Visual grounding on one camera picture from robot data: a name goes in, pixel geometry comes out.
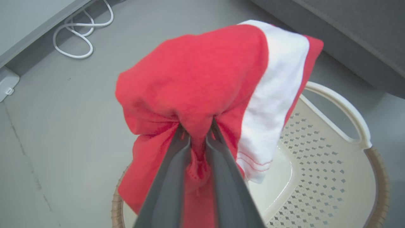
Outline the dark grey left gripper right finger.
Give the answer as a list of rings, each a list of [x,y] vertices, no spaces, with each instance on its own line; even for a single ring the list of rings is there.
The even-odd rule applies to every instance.
[[[265,224],[216,120],[206,135],[216,228],[264,228]]]

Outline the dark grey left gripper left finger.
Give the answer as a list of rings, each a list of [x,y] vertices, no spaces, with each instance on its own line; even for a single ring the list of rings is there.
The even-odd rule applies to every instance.
[[[182,228],[190,135],[179,125],[137,215],[135,228]]]

